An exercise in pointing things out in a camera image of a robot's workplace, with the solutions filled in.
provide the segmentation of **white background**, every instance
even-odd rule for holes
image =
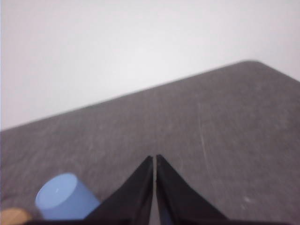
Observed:
[[[299,0],[3,0],[2,129],[245,59],[300,80]]]

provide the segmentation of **white wall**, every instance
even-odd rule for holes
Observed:
[[[1,125],[244,59],[300,80],[298,0],[3,0]]]

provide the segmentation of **scratch mark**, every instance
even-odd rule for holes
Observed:
[[[203,137],[203,129],[201,126],[201,122],[200,122],[200,104],[198,104],[198,128],[199,128],[199,133],[200,133],[200,138],[201,138],[201,146],[202,146],[202,151],[203,151],[203,156],[204,156],[204,162],[205,162],[205,167],[210,179],[210,183],[212,185],[212,188],[214,190],[214,196],[216,196],[216,188],[212,182],[212,175],[210,172],[210,168],[209,168],[209,163],[208,163],[208,159],[207,159],[207,154],[206,154],[206,150],[205,150],[205,143],[204,143],[204,137]]]
[[[244,196],[244,201],[247,203],[255,203],[255,200],[248,198],[247,196]]]

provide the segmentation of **blue cylinder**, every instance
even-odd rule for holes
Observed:
[[[45,219],[84,219],[100,201],[72,173],[58,175],[45,183],[35,204]]]

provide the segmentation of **gray table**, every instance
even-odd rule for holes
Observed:
[[[2,209],[38,218],[63,172],[105,199],[158,153],[229,218],[300,223],[300,83],[255,61],[1,132]]]

